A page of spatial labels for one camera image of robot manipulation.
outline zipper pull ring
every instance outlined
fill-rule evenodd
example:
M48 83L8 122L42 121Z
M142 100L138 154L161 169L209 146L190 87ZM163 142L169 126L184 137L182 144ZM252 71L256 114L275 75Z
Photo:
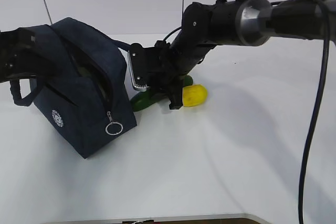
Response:
M107 117L108 117L109 120L110 120L110 123L109 123L109 124L106 126L106 128L105 128L106 133L107 133L108 135L111 135L111 136L119 135L119 134L123 131L124 126L123 126L121 123L119 123L119 122L113 121L113 118L112 118L112 115L111 115L111 111L108 111L108 112L106 113L106 115L107 115ZM119 132L116 132L116 133L111 133L111 132L109 132L109 127L112 126L112 125L114 125L114 124L117 124L117 125L120 126L120 131L119 131Z

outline navy blue bag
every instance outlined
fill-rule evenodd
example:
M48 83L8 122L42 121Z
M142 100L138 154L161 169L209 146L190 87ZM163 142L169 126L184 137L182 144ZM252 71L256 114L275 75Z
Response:
M31 94L25 98L19 82L11 81L15 104L34 101L83 158L136 126L124 86L127 64L118 49L128 51L128 44L72 18L28 29L35 33L37 49L55 63L57 74L31 79Z

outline metal ring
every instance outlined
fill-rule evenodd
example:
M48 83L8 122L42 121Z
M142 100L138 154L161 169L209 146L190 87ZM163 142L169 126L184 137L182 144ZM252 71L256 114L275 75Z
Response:
M109 132L109 127L112 126L112 125L114 125L114 124L117 124L117 125L120 126L120 131L117 132L117 133L110 133L110 132ZM112 122L112 123L109 123L109 124L106 126L105 131L106 131L106 133L109 134L110 136L116 136L116 135L119 135L119 134L123 131L123 129L124 129L124 126L123 126L121 123L118 123L118 122Z

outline bag strap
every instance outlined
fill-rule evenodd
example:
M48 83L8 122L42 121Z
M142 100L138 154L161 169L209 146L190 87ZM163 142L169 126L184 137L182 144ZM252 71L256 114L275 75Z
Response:
M12 93L14 104L17 106L30 106L37 95L41 92L44 87L43 79L36 79L36 88L31 91L26 97L22 98L20 80L10 81L10 92Z

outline yellow object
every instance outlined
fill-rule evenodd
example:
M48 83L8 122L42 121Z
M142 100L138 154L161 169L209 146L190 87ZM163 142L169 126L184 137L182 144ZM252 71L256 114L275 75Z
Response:
M202 85L192 85L183 88L183 106L193 107L205 102L208 92Z

